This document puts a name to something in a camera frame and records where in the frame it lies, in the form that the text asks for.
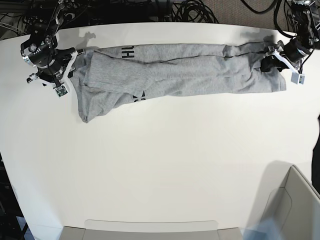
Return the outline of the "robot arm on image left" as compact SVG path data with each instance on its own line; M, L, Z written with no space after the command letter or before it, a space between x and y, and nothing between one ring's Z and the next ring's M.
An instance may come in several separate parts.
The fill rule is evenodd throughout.
M51 18L45 23L35 23L28 40L20 45L20 54L24 62L37 68L26 81L41 79L45 85L62 85L63 74L72 58L75 48L58 49L56 34L64 22L65 2L59 0Z

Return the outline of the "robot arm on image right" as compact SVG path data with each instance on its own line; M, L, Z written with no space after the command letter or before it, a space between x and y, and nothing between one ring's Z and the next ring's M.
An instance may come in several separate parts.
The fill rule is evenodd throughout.
M320 14L314 0L291 0L289 3L295 35L285 33L278 25L281 1L274 8L273 23L276 30L289 39L287 44L278 41L271 45L261 61L260 70L270 72L272 68L282 71L291 69L302 74L305 62L320 48Z

